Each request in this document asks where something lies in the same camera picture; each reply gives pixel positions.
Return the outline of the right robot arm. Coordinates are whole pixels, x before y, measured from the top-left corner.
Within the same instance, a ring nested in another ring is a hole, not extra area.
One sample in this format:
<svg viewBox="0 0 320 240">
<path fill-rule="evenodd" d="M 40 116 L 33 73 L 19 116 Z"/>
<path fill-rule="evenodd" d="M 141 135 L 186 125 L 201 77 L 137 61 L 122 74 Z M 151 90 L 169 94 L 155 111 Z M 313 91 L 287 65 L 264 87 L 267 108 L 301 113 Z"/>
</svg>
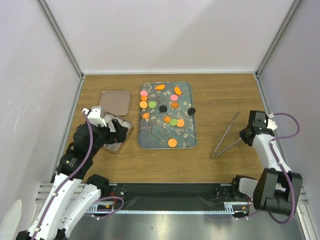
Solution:
<svg viewBox="0 0 320 240">
<path fill-rule="evenodd" d="M 292 218 L 296 212 L 303 178 L 286 164 L 276 141 L 275 114 L 252 110 L 240 139 L 257 152 L 264 169 L 259 178 L 237 175 L 232 179 L 230 195 L 236 201 L 249 197 L 256 210 Z"/>
</svg>

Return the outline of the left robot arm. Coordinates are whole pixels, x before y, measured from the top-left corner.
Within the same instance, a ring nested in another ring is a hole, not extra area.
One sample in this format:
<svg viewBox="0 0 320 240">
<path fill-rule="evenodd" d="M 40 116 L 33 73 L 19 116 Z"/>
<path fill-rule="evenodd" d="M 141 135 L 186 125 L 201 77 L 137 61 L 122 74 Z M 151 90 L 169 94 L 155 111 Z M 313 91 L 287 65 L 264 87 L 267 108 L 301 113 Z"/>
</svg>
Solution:
<svg viewBox="0 0 320 240">
<path fill-rule="evenodd" d="M 122 144 L 132 125 L 117 117 L 109 123 L 104 119 L 87 119 L 77 127 L 73 141 L 61 157 L 50 193 L 33 224 L 20 231 L 18 240 L 67 240 L 72 230 L 92 204 L 111 201 L 114 206 L 124 200 L 111 193 L 107 178 L 94 174 L 85 183 L 73 203 L 70 199 L 93 165 L 93 158 L 105 145 Z"/>
</svg>

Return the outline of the orange flower cookie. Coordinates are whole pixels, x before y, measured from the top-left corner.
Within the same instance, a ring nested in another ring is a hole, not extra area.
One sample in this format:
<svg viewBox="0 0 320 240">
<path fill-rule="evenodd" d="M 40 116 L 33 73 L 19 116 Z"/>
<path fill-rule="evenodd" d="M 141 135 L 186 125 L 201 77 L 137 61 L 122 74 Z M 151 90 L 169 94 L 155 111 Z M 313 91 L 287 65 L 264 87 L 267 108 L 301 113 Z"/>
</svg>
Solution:
<svg viewBox="0 0 320 240">
<path fill-rule="evenodd" d="M 148 112 L 145 112 L 141 115 L 142 119 L 148 120 L 150 118 L 150 114 Z"/>
</svg>

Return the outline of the orange waffle cookie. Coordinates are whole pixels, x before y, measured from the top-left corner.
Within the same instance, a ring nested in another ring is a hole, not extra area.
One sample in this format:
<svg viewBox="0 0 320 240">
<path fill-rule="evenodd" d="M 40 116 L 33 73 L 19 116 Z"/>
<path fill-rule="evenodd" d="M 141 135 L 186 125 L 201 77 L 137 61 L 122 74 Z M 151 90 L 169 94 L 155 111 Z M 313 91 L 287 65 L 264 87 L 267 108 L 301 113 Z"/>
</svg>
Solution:
<svg viewBox="0 0 320 240">
<path fill-rule="evenodd" d="M 165 116 L 165 117 L 163 118 L 163 121 L 164 121 L 165 123 L 169 123 L 169 122 L 171 121 L 171 117 L 170 117 L 170 116 Z"/>
</svg>

